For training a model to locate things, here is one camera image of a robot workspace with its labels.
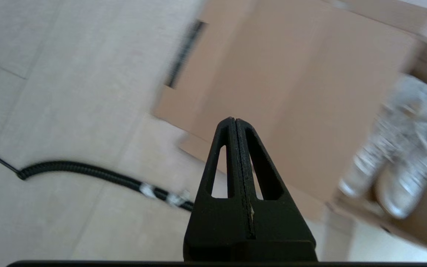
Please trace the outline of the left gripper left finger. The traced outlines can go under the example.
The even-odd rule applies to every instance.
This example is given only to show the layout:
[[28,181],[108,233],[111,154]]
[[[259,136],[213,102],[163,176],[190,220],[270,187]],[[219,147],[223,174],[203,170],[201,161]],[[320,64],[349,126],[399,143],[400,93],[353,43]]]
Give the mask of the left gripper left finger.
[[[227,198],[212,196],[221,148],[226,148]],[[229,261],[233,248],[254,237],[249,196],[242,169],[236,121],[222,120],[216,128],[203,176],[183,240],[189,261]]]

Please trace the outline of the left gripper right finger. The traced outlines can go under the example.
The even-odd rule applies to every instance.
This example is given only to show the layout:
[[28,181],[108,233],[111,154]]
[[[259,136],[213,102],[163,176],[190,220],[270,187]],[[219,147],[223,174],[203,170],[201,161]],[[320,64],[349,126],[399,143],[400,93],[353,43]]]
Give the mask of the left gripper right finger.
[[247,213],[242,261],[317,261],[316,241],[253,126],[236,120]]

